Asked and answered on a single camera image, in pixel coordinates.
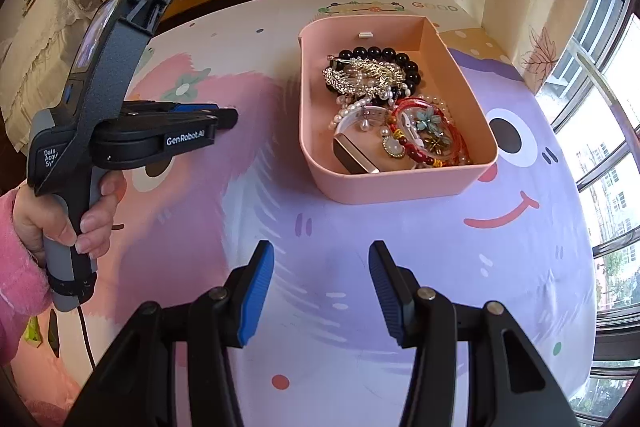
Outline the person's left hand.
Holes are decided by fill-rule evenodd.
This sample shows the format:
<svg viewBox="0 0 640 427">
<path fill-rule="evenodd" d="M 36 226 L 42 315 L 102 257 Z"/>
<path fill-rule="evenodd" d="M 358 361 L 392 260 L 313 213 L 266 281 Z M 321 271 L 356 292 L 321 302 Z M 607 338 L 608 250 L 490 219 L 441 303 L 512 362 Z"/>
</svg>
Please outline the person's left hand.
<svg viewBox="0 0 640 427">
<path fill-rule="evenodd" d="M 100 182 L 100 198 L 75 228 L 52 195 L 36 196 L 32 188 L 22 183 L 13 206 L 16 235 L 40 265 L 46 257 L 43 239 L 75 247 L 79 254 L 98 259 L 110 249 L 115 213 L 126 188 L 126 179 L 120 171 L 104 174 Z"/>
</svg>

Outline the pink fuzzy sleeve forearm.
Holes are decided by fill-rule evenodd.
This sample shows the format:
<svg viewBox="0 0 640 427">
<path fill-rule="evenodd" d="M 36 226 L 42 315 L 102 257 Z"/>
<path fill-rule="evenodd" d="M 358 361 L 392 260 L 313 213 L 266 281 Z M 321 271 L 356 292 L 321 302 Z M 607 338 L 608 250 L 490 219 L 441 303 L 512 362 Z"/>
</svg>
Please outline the pink fuzzy sleeve forearm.
<svg viewBox="0 0 640 427">
<path fill-rule="evenodd" d="M 28 320 L 51 303 L 46 274 L 18 238 L 13 224 L 17 189 L 1 196 L 0 320 L 1 364 L 15 357 Z"/>
</svg>

